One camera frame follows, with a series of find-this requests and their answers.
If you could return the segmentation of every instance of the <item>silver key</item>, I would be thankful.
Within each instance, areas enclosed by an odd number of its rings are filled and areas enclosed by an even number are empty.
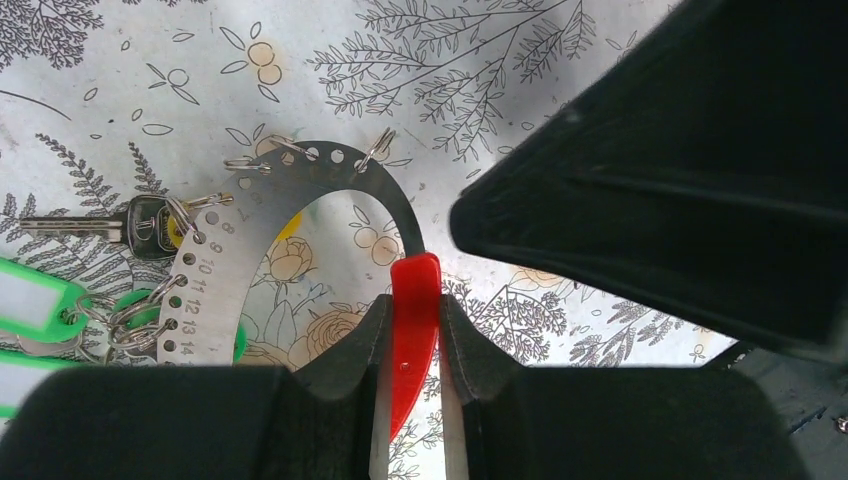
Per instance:
[[[58,343],[36,342],[35,340],[18,336],[18,346],[21,347],[24,353],[33,357],[58,357],[63,353],[77,348],[81,343],[82,334]]]
[[[21,219],[21,229],[33,235],[100,235],[111,243],[129,247],[141,260],[172,258],[177,248],[167,237],[166,225],[157,221],[159,211],[166,206],[160,195],[139,195],[130,200],[127,210],[106,218],[92,217],[30,217]]]

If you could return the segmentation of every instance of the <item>key ring holder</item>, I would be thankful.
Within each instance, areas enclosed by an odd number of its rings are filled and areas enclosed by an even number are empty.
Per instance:
[[[376,198],[395,220],[406,255],[424,252],[412,206],[382,165],[368,162],[363,170],[361,161],[366,154],[336,142],[280,145],[250,163],[256,166],[266,163],[271,166],[271,172],[263,175],[258,170],[244,170],[231,177],[220,190],[232,195],[232,204],[205,209],[196,218],[203,235],[182,243],[172,274],[185,275],[188,283],[169,294],[180,299],[175,302],[180,307],[163,302],[161,321],[173,318],[178,327],[159,339],[160,362],[232,363],[232,353],[228,350],[232,349],[256,266],[282,227],[328,193],[357,190]],[[331,158],[333,152],[337,152],[336,156],[340,153],[342,161],[336,163]],[[355,167],[357,162],[363,170],[361,173]],[[196,324],[201,313],[203,325],[199,328]],[[193,343],[203,347],[169,352],[163,348],[167,340],[177,345]]]
[[[251,281],[280,230],[326,194],[356,190],[379,201],[395,221],[406,258],[392,266],[393,407],[391,433],[400,430],[424,383],[439,325],[441,272],[425,253],[421,230],[403,190],[385,168],[370,161],[386,151],[394,132],[386,130],[364,153],[326,141],[272,141],[278,148],[251,162],[225,163],[237,171],[221,187],[230,205],[198,215],[201,238],[177,253],[174,287],[163,302],[160,324],[174,321],[157,342],[164,364],[228,365],[238,320]]]

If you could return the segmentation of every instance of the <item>white fabric surface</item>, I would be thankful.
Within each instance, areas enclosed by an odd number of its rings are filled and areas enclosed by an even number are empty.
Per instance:
[[[398,137],[381,163],[411,199],[445,288],[507,352],[526,364],[701,365],[732,340],[570,280],[464,255],[446,222],[462,188],[671,8],[656,0],[5,0],[0,255],[92,291],[149,288],[167,265],[93,239],[34,242],[15,218],[102,214],[165,189],[199,197],[228,176],[222,160],[255,157],[274,135],[365,149],[392,127]],[[310,206],[295,237],[258,267],[242,317],[252,342],[246,361],[301,366],[353,328],[389,286],[387,265],[400,253],[389,220],[364,195]],[[102,332],[88,333],[86,344],[103,348]],[[432,372],[392,448],[391,478],[444,477]]]

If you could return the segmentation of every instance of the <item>floral tablecloth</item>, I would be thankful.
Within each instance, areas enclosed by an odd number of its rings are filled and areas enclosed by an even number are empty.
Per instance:
[[[107,215],[140,193],[218,191],[276,136],[366,149],[407,193],[444,289],[525,364],[698,366],[732,340],[543,272],[458,252],[458,192],[626,55],[657,0],[4,0],[0,255],[116,297],[168,273],[101,239],[33,238],[33,214]],[[556,208],[580,208],[579,205]],[[355,328],[402,254],[373,199],[324,197],[257,268],[243,363],[298,368]],[[105,349],[103,332],[86,346]],[[5,343],[3,348],[14,348]],[[441,478],[437,368],[392,478]]]

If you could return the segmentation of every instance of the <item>red clip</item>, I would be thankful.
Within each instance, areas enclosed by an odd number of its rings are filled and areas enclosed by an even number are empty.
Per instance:
[[[392,265],[392,425],[398,434],[412,411],[433,359],[439,333],[442,270],[439,258],[423,253]]]

